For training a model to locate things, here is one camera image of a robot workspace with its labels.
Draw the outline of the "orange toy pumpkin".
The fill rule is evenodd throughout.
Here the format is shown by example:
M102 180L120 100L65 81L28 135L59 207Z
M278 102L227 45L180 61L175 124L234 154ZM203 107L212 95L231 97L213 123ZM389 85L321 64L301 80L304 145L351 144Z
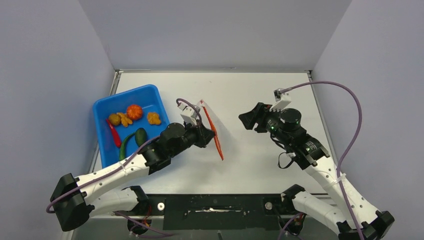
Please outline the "orange toy pumpkin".
M126 109L126 116L133 121L137 121L143 117L143 108L137 104L129 105Z

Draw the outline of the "red toy chili pepper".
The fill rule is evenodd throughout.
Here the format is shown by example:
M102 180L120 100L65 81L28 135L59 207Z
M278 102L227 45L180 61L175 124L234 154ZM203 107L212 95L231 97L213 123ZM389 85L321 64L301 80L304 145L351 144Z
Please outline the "red toy chili pepper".
M120 148L121 145L122 145L122 141L121 141L121 138L120 138L117 130L115 129L114 125L110 122L109 119L106 119L105 121L107 122L107 125L108 125L108 127L110 129L110 132L111 132L111 135L112 135L113 142L114 142L115 146L117 148Z

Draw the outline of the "round brown fried ball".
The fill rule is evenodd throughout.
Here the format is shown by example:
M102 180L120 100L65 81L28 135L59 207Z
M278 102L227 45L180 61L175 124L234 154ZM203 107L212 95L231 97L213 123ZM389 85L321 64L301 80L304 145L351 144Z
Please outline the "round brown fried ball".
M108 120L109 122L113 125L113 126L119 126L121 124L121 117L116 114L116 113L112 113L108 116Z

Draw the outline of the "blue plastic bin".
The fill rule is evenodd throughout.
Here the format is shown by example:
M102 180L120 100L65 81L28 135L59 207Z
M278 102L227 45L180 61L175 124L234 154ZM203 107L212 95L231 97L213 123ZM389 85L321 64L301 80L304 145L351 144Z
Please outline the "blue plastic bin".
M144 128L148 139L158 136L170 123L164 108L159 90L155 85L147 84L96 101L92 111L96 128L101 167L106 168L119 161L120 148L115 146L111 131L106 119L110 114L126 113L130 105L139 105L143 109L143 116L128 127L115 126L121 142L126 136L139 128ZM149 112L160 115L161 125L150 125L147 120Z

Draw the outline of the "green toy avocado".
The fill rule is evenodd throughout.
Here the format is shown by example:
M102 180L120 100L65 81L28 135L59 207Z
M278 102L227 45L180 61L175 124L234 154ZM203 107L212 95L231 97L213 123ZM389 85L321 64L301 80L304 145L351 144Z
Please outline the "green toy avocado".
M135 143L138 147L141 147L148 140L147 132L143 127L140 127L135 131L134 137Z

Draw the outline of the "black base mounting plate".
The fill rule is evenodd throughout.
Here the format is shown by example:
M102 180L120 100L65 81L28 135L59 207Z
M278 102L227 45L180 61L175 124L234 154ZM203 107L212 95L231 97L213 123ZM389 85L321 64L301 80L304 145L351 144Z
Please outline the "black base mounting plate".
M280 194L149 194L129 212L164 230L279 230L295 214Z

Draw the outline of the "green toy chili pepper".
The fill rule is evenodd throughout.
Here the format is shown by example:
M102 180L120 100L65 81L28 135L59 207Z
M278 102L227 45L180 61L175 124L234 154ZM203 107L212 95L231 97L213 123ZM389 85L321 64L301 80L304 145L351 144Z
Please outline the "green toy chili pepper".
M129 140L135 135L135 133L131 133L124 138L119 148L119 161L124 160L127 157L127 144Z

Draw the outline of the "yellow fried food piece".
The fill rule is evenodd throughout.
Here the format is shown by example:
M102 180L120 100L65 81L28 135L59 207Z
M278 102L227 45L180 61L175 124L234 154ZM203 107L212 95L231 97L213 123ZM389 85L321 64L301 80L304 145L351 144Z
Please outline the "yellow fried food piece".
M133 121L130 118L128 118L128 116L125 113L117 112L116 114L120 117L121 124L125 128L127 128L129 125L133 124Z

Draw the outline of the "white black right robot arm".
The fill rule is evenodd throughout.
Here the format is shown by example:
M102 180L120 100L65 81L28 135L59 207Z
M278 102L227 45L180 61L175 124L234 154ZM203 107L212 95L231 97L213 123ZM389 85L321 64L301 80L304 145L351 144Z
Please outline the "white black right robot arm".
M245 129L269 133L294 163L311 176L333 200L332 206L304 187L294 184L281 194L281 207L289 214L301 212L328 227L340 240L381 240L395 219L380 211L337 173L329 151L301 126L301 113L294 108L272 110L262 102L238 117Z

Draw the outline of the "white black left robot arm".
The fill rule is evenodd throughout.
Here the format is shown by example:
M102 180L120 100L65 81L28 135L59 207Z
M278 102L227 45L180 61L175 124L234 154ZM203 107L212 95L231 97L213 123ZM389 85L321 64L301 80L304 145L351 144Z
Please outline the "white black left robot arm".
M46 211L56 215L63 232L75 230L97 215L135 211L147 196L140 186L125 187L127 182L165 168L191 146L205 148L214 137L215 132L203 124L171 123L124 160L85 175L63 175Z

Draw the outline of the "golden fried nugget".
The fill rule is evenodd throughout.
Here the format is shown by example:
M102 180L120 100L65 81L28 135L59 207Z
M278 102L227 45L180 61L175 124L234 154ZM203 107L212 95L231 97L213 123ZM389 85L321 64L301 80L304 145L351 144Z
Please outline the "golden fried nugget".
M146 118L150 125L158 126L162 123L160 115L157 112L148 112Z

